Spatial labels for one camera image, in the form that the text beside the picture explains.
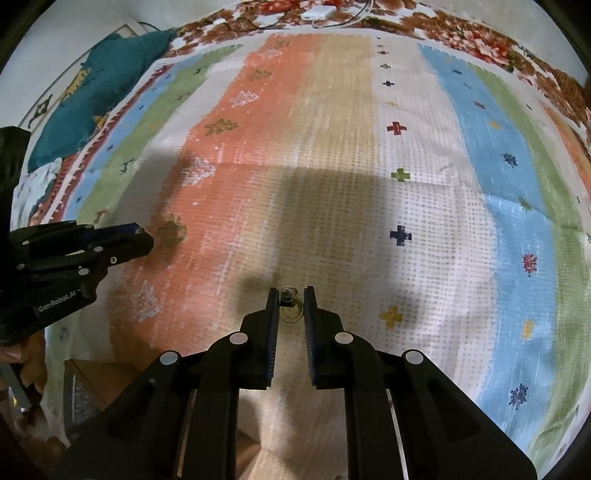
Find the left hand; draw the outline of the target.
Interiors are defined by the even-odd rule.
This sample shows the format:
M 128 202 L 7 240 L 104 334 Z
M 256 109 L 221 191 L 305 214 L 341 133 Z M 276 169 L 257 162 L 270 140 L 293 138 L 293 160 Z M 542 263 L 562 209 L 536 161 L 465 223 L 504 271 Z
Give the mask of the left hand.
M 44 331 L 41 330 L 20 344 L 2 347 L 1 363 L 20 365 L 23 385 L 33 385 L 42 394 L 48 378 L 45 354 L 46 340 Z

